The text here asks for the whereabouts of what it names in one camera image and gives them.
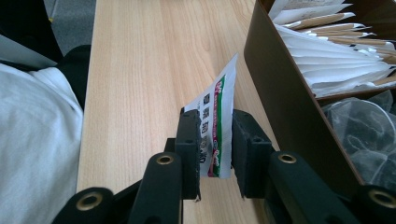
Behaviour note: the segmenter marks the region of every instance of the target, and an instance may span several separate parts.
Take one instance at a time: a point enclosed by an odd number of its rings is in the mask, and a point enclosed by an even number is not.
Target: white fabric
[[[76,193],[82,119],[57,68],[0,64],[0,223],[51,223]]]

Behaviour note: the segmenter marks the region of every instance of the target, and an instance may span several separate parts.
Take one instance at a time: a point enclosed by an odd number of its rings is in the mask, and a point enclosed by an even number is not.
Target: gray carpet
[[[70,49],[91,44],[96,0],[44,0],[53,18],[52,30],[65,55]]]

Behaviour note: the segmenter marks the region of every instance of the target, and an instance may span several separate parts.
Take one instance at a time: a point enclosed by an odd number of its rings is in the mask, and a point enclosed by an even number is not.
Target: wooden table
[[[238,52],[234,107],[253,115],[277,148],[243,50],[254,0],[97,0],[78,191],[114,193],[142,178],[175,137],[179,110]],[[262,200],[236,178],[201,178],[184,223],[265,223]]]

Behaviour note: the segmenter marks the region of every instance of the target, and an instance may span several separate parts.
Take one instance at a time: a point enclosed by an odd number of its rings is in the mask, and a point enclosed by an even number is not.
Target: box compartment
[[[392,0],[348,2],[354,4],[346,10],[357,14],[354,22],[373,26],[377,38],[396,38]],[[349,197],[363,181],[320,107],[350,96],[366,99],[383,90],[315,99],[267,15],[273,3],[258,0],[254,7],[244,52],[248,70],[280,149],[299,153],[336,193]]]

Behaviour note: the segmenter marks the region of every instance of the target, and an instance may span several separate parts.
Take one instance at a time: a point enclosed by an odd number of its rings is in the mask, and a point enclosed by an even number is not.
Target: packet
[[[184,106],[200,113],[200,176],[231,176],[233,88],[238,54],[223,68],[210,87]]]

